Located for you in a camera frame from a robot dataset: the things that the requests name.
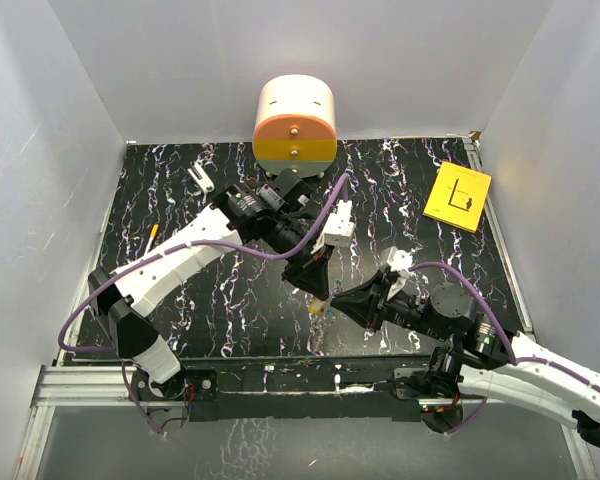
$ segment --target yellow notebook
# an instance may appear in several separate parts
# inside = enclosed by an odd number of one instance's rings
[[[424,214],[470,232],[478,229],[491,177],[443,162]]]

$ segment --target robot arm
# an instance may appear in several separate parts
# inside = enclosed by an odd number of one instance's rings
[[[147,372],[166,398],[180,395],[185,384],[182,365],[147,317],[172,290],[235,247],[263,239],[280,254],[294,249],[307,234],[297,219],[315,219],[310,195],[309,186],[291,170],[283,171],[271,184],[231,185],[181,231],[144,257],[114,271],[117,274],[137,267],[101,293],[93,305],[117,355],[133,360]],[[326,300],[328,261],[334,246],[351,241],[350,214],[351,202],[340,201],[322,233],[316,233],[305,247],[287,258],[282,278]],[[198,241],[222,245],[192,246]],[[187,248],[166,254],[180,245]],[[158,254],[161,259],[146,263],[148,257]],[[93,292],[109,278],[102,269],[94,270],[89,275],[90,290]]]
[[[389,248],[371,280],[331,300],[332,307],[364,328],[378,330],[388,321],[451,341],[451,346],[435,349],[426,372],[396,375],[396,389],[414,397],[463,394],[502,400],[577,429],[584,440],[600,447],[600,373],[550,352],[522,332],[505,331],[514,365],[496,329],[461,285],[437,285],[428,297],[409,293],[405,285],[410,266],[406,252]],[[435,418],[446,411],[426,415],[423,420],[438,431],[443,431],[441,425],[454,426],[451,416],[442,422]]]

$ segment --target marble tabletop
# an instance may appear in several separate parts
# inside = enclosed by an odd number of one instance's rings
[[[210,199],[187,173],[196,160],[203,162],[216,192],[235,182],[266,180],[250,143],[129,146],[101,266],[110,271],[142,256],[153,224],[160,226],[158,244],[193,220]],[[469,166],[462,139],[339,143],[325,177],[311,179],[314,198],[324,201],[340,174],[346,171],[351,177],[356,235],[350,248],[334,251],[329,265],[332,291],[370,278],[380,252],[395,245],[411,252],[414,263],[435,260],[457,267],[475,283],[501,323],[519,329],[520,316],[486,216],[471,234],[422,215],[442,161]],[[263,242],[256,246],[271,252]],[[309,296],[281,281],[284,264],[227,254],[171,292],[151,319],[182,358],[427,354],[436,345],[386,323],[376,333],[367,332],[333,309],[310,314]],[[412,285],[427,292],[444,279],[443,272],[427,270],[415,275]],[[87,312],[78,344],[106,343]]]

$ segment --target orange marker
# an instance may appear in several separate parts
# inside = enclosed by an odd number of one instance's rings
[[[149,241],[147,242],[147,248],[145,248],[145,250],[144,250],[145,255],[147,253],[149,253],[149,250],[151,250],[151,247],[153,246],[153,241],[155,240],[157,235],[158,235],[158,224],[156,223],[153,226],[153,228],[151,229],[151,235],[149,235]]]

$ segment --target yellow folder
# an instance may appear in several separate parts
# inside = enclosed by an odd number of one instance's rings
[[[443,162],[424,214],[470,232],[478,229],[491,177]]]

